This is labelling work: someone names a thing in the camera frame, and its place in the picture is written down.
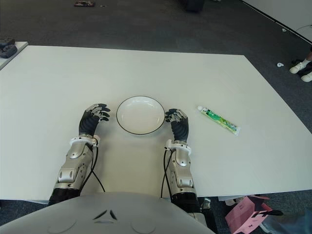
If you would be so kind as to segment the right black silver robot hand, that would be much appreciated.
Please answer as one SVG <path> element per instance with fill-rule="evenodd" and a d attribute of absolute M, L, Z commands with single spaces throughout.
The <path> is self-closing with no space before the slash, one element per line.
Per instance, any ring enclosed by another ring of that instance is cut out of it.
<path fill-rule="evenodd" d="M 165 113 L 165 121 L 171 125 L 174 141 L 183 141 L 186 143 L 189 134 L 187 115 L 180 109 L 169 109 Z"/>

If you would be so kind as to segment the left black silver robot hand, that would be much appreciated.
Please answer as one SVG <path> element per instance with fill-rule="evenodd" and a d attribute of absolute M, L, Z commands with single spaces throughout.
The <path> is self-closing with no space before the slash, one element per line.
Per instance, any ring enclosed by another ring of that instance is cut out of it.
<path fill-rule="evenodd" d="M 84 111 L 78 126 L 79 135 L 93 136 L 101 121 L 109 121 L 108 112 L 110 109 L 107 108 L 106 104 L 99 103 L 88 107 Z"/>

